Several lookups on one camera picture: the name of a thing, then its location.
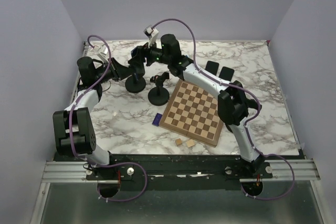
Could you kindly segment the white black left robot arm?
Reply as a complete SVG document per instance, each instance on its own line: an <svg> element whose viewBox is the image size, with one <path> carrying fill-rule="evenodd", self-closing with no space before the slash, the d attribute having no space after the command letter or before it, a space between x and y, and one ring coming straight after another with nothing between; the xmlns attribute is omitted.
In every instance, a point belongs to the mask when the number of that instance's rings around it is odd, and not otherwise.
<svg viewBox="0 0 336 224"><path fill-rule="evenodd" d="M104 179L112 179L116 175L116 166L111 153L97 144L90 112L101 100L104 82L123 80L135 71L114 58L110 65L98 68L95 62L102 63L90 57L77 60L82 80L77 96L71 105L53 114L56 150L61 156L82 158L92 165L99 165L98 173Z"/></svg>

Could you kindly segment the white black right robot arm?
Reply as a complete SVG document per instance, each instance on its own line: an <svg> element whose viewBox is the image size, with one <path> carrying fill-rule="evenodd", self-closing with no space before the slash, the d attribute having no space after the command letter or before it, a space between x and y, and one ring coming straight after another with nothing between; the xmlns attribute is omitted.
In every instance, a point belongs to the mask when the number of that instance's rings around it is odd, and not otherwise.
<svg viewBox="0 0 336 224"><path fill-rule="evenodd" d="M137 74L143 74L144 67L154 62L167 65L173 76L202 88L217 100L218 116L234 134L244 160L242 173L249 178L259 174L265 157L255 147L247 124L251 121L248 110L261 110L258 99L254 95L248 99L247 90L240 82L231 83L200 68L195 60L181 53L180 44L172 34L161 37L160 48L149 43L135 47L128 61Z"/></svg>

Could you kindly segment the black phone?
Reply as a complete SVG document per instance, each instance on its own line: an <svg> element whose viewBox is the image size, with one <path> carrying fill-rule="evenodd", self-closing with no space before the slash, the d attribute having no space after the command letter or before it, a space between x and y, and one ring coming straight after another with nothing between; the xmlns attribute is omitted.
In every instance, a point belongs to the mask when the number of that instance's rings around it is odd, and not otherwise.
<svg viewBox="0 0 336 224"><path fill-rule="evenodd" d="M138 53L138 48L134 48L132 51L131 51L131 57L134 58Z"/></svg>

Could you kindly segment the black back phone stand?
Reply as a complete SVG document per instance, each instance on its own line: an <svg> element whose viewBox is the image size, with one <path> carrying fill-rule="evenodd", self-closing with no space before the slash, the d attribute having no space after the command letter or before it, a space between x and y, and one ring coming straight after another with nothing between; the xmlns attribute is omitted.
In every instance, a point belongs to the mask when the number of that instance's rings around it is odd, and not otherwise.
<svg viewBox="0 0 336 224"><path fill-rule="evenodd" d="M130 67L134 70L134 73L125 81L125 88L130 93L139 93L144 90L146 81L144 79L145 68L143 61L130 59L128 61Z"/></svg>

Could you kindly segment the blue phone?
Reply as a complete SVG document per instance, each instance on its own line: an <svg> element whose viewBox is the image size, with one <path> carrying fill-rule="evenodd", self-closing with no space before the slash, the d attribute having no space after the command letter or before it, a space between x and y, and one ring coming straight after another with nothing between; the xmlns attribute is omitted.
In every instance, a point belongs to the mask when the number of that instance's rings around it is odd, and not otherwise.
<svg viewBox="0 0 336 224"><path fill-rule="evenodd" d="M219 73L219 78L221 78L222 80L226 80L231 82L233 75L234 75L235 70L229 67L222 67L220 73Z"/></svg>

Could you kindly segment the silver black smartphone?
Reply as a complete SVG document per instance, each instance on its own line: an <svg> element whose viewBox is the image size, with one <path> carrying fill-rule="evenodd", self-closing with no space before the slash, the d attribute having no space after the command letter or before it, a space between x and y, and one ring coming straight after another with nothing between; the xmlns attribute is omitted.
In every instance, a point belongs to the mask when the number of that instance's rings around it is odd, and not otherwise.
<svg viewBox="0 0 336 224"><path fill-rule="evenodd" d="M216 76L217 72L218 72L218 68L219 68L219 63L218 62L208 61L206 63L205 70Z"/></svg>

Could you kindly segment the black phone stand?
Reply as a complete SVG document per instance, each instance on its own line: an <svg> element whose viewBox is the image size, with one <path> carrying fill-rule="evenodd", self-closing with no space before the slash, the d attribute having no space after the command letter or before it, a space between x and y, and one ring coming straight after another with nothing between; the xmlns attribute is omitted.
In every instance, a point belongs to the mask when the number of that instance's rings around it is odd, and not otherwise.
<svg viewBox="0 0 336 224"><path fill-rule="evenodd" d="M152 105L162 106L168 102L170 94L168 90L163 87L163 83L169 78L170 75L168 72L164 72L161 75L155 75L150 78L150 82L155 84L155 87L148 93L148 100Z"/></svg>
<svg viewBox="0 0 336 224"><path fill-rule="evenodd" d="M143 61L130 59L128 61L130 67L134 70L134 73L125 81L125 88L130 93L139 93L144 90L146 81L144 79L145 68Z"/></svg>

